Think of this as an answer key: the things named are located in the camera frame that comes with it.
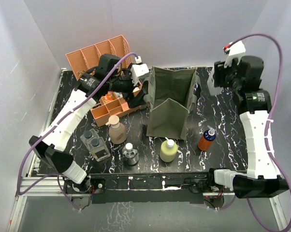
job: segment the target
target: black marble table surface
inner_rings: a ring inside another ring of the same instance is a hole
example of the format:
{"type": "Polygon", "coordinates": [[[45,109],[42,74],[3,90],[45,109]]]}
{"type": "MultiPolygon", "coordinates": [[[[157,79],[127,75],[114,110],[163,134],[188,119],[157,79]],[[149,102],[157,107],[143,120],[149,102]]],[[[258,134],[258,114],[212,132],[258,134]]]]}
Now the black marble table surface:
{"type": "MultiPolygon", "coordinates": [[[[174,172],[206,172],[211,167],[226,167],[231,170],[244,171],[247,169],[247,152],[245,135],[240,118],[236,113],[232,93],[228,90],[218,96],[210,96],[206,81],[211,67],[198,67],[197,74],[201,80],[202,92],[191,112],[187,123],[187,140],[177,140],[179,149],[171,163],[160,160],[160,145],[163,138],[147,137],[146,126],[149,110],[138,110],[120,118],[128,131],[126,143],[138,147],[139,162],[133,167],[126,166],[121,150],[124,144],[114,145],[108,135],[108,127],[97,127],[91,112],[82,119],[73,135],[68,141],[66,152],[70,153],[77,164],[90,174],[100,173],[174,173],[174,172]],[[217,138],[207,151],[197,147],[207,125],[214,127],[217,138]],[[104,138],[111,157],[97,162],[81,142],[80,136],[84,131],[94,128],[104,138]]],[[[61,111],[68,100],[76,78],[72,71],[65,71],[58,90],[54,106],[52,121],[61,111]]],[[[53,173],[54,170],[43,162],[32,175],[53,173]]]]}

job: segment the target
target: black lid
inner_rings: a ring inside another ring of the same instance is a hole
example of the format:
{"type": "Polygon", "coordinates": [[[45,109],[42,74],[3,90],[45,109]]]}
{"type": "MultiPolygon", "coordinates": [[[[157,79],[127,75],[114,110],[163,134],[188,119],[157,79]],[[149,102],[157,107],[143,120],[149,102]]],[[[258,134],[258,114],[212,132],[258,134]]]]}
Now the black lid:
{"type": "Polygon", "coordinates": [[[91,145],[92,145],[92,146],[98,146],[98,145],[99,145],[99,139],[93,139],[93,140],[91,141],[91,145]]]}
{"type": "Polygon", "coordinates": [[[84,137],[86,139],[89,139],[90,137],[92,137],[92,132],[90,132],[89,130],[86,130],[84,133],[83,133],[84,137]]]}

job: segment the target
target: white wall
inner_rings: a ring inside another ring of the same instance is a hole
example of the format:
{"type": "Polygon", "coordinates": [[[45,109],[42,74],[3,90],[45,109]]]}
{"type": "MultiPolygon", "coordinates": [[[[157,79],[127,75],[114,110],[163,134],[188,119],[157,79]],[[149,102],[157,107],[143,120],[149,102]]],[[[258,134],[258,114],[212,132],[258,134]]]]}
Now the white wall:
{"type": "Polygon", "coordinates": [[[0,0],[0,232],[9,224],[18,169],[47,117],[60,68],[22,0],[0,0]]]}
{"type": "Polygon", "coordinates": [[[123,34],[148,65],[213,65],[266,0],[25,0],[60,67],[65,54],[123,34]]]}
{"type": "MultiPolygon", "coordinates": [[[[291,0],[270,1],[252,32],[265,32],[273,35],[281,44],[284,56],[282,84],[279,99],[271,126],[275,156],[291,179],[291,0]]],[[[262,74],[262,87],[273,98],[278,71],[278,54],[275,46],[266,39],[248,39],[247,54],[261,56],[265,70],[262,74]]],[[[287,221],[291,215],[291,197],[286,192],[280,195],[280,202],[287,221]]]]}

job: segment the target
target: clear plastic container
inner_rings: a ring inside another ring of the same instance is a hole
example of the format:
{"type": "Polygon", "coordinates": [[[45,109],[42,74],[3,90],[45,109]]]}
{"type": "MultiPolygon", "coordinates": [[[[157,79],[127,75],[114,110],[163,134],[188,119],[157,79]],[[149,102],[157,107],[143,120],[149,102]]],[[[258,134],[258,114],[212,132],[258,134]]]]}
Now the clear plastic container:
{"type": "Polygon", "coordinates": [[[92,156],[96,159],[97,162],[102,161],[111,156],[106,143],[102,137],[93,138],[90,142],[87,143],[88,148],[92,156]]]}
{"type": "Polygon", "coordinates": [[[88,147],[88,143],[92,140],[92,139],[98,139],[99,135],[97,134],[97,132],[94,129],[90,129],[90,130],[86,130],[81,136],[80,139],[81,141],[84,143],[84,145],[87,147],[87,149],[89,149],[88,147]]]}

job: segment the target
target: yellow plastic bottle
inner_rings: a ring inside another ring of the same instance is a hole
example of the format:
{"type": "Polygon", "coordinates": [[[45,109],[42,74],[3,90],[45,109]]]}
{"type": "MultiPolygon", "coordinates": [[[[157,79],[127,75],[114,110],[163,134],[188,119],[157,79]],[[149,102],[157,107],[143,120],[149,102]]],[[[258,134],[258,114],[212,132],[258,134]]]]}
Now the yellow plastic bottle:
{"type": "Polygon", "coordinates": [[[164,162],[171,162],[174,160],[178,145],[172,139],[166,138],[160,146],[160,158],[164,162]]]}

